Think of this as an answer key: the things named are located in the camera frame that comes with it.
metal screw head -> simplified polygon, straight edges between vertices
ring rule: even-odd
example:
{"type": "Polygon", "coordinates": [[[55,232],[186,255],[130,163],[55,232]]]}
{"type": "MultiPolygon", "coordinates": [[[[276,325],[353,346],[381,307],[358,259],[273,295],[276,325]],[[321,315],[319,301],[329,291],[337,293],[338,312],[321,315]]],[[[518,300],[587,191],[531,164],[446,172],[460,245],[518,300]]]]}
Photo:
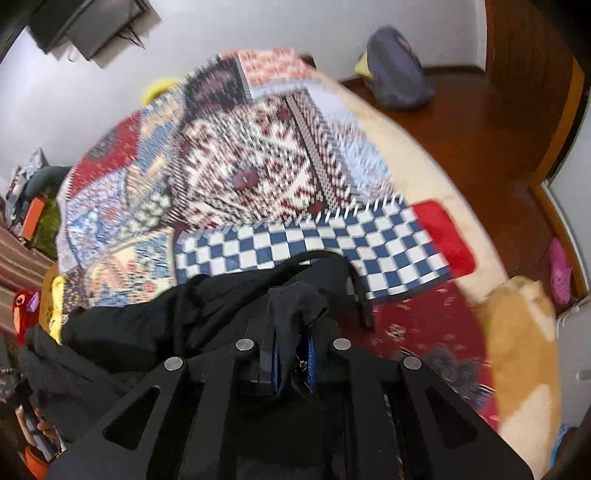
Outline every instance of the metal screw head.
{"type": "Polygon", "coordinates": [[[241,338],[236,342],[236,348],[238,348],[241,352],[245,352],[250,350],[252,347],[255,346],[255,342],[250,340],[250,338],[241,338]]]}
{"type": "Polygon", "coordinates": [[[351,340],[347,338],[337,338],[333,342],[333,347],[337,350],[349,350],[351,348],[351,340]]]}
{"type": "Polygon", "coordinates": [[[183,366],[183,359],[179,356],[172,356],[164,361],[164,368],[170,372],[178,370],[183,366]]]}
{"type": "Polygon", "coordinates": [[[421,359],[417,356],[408,356],[406,357],[402,363],[404,364],[404,366],[406,368],[408,368],[409,370],[418,370],[419,368],[421,368],[421,365],[423,364],[423,362],[421,362],[421,359]]]}

white wall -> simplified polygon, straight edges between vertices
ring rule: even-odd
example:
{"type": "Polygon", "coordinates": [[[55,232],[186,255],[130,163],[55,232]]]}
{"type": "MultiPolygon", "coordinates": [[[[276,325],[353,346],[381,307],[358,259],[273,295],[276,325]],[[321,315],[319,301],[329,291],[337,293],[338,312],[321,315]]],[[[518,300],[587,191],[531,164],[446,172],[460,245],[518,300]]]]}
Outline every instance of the white wall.
{"type": "Polygon", "coordinates": [[[486,68],[486,7],[484,0],[474,0],[476,28],[476,65],[482,70],[486,68]]]}
{"type": "Polygon", "coordinates": [[[233,48],[290,46],[335,79],[353,74],[370,34],[396,26],[425,65],[477,64],[483,0],[152,0],[161,18],[104,69],[44,55],[25,31],[0,64],[0,177],[42,147],[73,164],[139,106],[154,79],[184,76],[233,48]]]}
{"type": "Polygon", "coordinates": [[[577,137],[549,190],[578,247],[589,278],[591,267],[591,112],[589,105],[577,137]]]}

orange box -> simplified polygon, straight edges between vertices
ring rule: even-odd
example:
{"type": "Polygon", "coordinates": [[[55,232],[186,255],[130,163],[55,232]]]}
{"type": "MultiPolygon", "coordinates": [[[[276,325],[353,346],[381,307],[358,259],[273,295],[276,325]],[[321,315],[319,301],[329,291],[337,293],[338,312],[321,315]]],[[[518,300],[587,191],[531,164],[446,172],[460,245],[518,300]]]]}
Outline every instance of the orange box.
{"type": "Polygon", "coordinates": [[[31,205],[25,215],[25,221],[22,223],[21,235],[25,240],[33,238],[35,228],[37,228],[37,223],[39,222],[39,217],[41,216],[44,206],[45,199],[41,197],[35,197],[31,201],[31,205]]]}

green cloth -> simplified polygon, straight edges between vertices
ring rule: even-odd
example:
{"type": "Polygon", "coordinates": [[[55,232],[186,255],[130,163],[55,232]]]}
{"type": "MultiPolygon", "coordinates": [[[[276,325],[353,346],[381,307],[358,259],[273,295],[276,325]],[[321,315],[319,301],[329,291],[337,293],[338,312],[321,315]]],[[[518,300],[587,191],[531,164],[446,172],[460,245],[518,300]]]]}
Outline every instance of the green cloth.
{"type": "Polygon", "coordinates": [[[30,246],[36,247],[51,258],[56,259],[56,235],[59,229],[60,208],[55,199],[47,199],[30,246]]]}

wooden floor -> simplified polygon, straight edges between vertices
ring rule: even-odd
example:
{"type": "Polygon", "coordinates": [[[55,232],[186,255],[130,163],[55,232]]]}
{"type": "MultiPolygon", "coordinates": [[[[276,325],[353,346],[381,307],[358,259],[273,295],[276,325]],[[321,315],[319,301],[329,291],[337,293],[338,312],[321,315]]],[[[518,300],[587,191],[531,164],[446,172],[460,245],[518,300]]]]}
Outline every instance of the wooden floor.
{"type": "Polygon", "coordinates": [[[418,112],[385,110],[363,83],[345,85],[404,127],[443,167],[490,235],[507,274],[542,280],[550,295],[553,235],[527,189],[550,139],[537,133],[534,116],[504,103],[484,74],[436,73],[429,79],[437,93],[418,112]]]}

